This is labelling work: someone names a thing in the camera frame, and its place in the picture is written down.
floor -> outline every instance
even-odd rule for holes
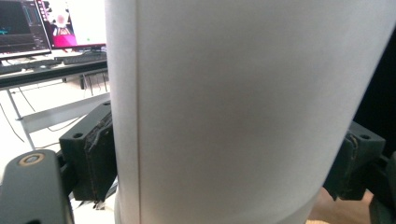
[[[108,78],[106,78],[105,85],[102,74],[91,76],[90,79],[92,83],[92,90],[90,86],[88,86],[86,90],[82,90],[79,86],[79,78],[73,77],[67,79],[66,83],[63,83],[61,80],[54,80],[51,82],[26,86],[21,89],[11,89],[10,91],[15,99],[15,103],[20,110],[21,115],[25,116],[32,114],[35,111],[38,112],[46,110],[55,106],[82,100],[93,95],[105,93],[106,88],[108,91],[110,91]],[[20,139],[23,139],[22,128],[15,120],[15,112],[12,109],[12,105],[9,102],[7,93],[5,91],[0,91],[0,104],[4,109],[4,113],[3,111],[0,111],[0,136],[3,143],[0,147],[1,183],[3,179],[3,172],[7,163],[15,157],[28,152],[30,148]],[[15,133],[11,129],[7,120],[9,120],[9,123],[11,124]],[[78,120],[72,119],[65,123],[52,126],[49,129],[31,133],[35,147],[58,151],[60,149],[59,144],[57,144],[59,137],[66,133],[71,127],[73,127],[73,124],[76,122],[78,122]],[[101,210],[92,209],[93,203],[86,203],[82,206],[80,206],[80,203],[81,202],[71,201],[72,207],[74,209],[76,224],[114,223],[114,196],[108,198],[106,202],[102,204]]]

black cable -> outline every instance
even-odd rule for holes
[[[4,117],[6,117],[6,120],[7,120],[8,124],[9,124],[9,127],[12,129],[12,132],[14,132],[15,135],[17,135],[17,137],[19,139],[21,139],[21,141],[24,143],[23,139],[15,132],[14,128],[12,127],[11,123],[9,122],[8,117],[6,115],[6,112],[4,111],[4,108],[3,108],[3,106],[1,104],[0,104],[0,107],[1,107],[1,110],[3,111]]]
[[[63,126],[62,128],[59,128],[59,129],[55,129],[55,130],[52,130],[51,128],[47,128],[47,129],[50,130],[50,131],[53,132],[53,133],[54,133],[54,132],[58,132],[58,131],[60,131],[60,130],[62,130],[62,129],[64,129],[64,128],[67,128],[68,126],[72,125],[73,123],[75,123],[76,121],[78,121],[78,120],[81,119],[81,118],[82,118],[82,116],[76,118],[75,120],[71,121],[70,123],[66,124],[65,126]]]
[[[49,145],[46,145],[46,146],[43,146],[43,147],[36,147],[35,149],[43,149],[43,148],[51,147],[51,146],[58,145],[58,144],[59,144],[59,142],[58,143],[52,143],[52,144],[49,144]]]
[[[33,106],[30,104],[30,102],[27,100],[26,96],[23,94],[23,91],[21,90],[21,87],[18,87],[18,89],[20,90],[20,92],[22,93],[23,98],[25,98],[25,101],[27,102],[27,104],[33,109],[33,111],[35,111],[35,109],[33,108]]]

monitor screen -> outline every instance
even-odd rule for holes
[[[36,0],[52,49],[106,45],[105,0]]]
[[[50,53],[33,0],[0,0],[0,61]]]

white cylindrical object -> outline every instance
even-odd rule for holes
[[[303,223],[396,2],[108,0],[123,224]]]

